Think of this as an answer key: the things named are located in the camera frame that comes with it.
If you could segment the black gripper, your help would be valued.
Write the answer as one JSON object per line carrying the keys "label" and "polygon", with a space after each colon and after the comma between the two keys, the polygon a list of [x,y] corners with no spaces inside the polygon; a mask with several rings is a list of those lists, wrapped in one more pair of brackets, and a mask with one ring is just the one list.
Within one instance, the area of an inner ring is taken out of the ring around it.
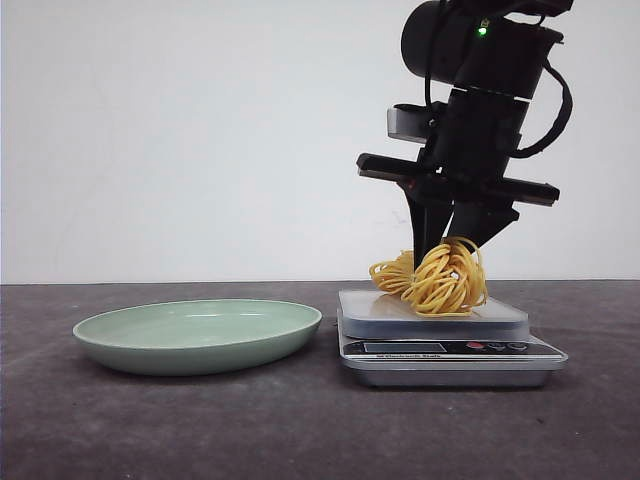
{"label": "black gripper", "polygon": [[427,142],[417,161],[358,157],[362,176],[394,181],[404,191],[415,270],[441,243],[450,219],[448,237],[481,247],[518,220],[513,201],[550,206],[558,200],[552,185],[504,176],[527,109],[512,97],[454,89],[446,104],[436,104],[438,123],[422,131]]}

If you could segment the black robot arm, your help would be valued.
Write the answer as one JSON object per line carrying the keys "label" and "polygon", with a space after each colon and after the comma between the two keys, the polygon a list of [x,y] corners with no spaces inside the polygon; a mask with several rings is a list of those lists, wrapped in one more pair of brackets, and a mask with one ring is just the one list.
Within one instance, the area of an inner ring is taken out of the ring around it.
{"label": "black robot arm", "polygon": [[401,36],[406,67],[426,82],[451,86],[447,101],[398,104],[387,112],[391,138],[417,142],[413,161],[363,153],[361,175],[397,183],[408,201],[416,262],[444,237],[482,246],[518,218],[517,202],[552,205],[548,184],[509,179],[510,159],[546,149],[563,132],[573,99],[562,104],[550,130],[529,147],[520,129],[548,55],[562,42],[544,19],[568,1],[427,1],[408,17]]}

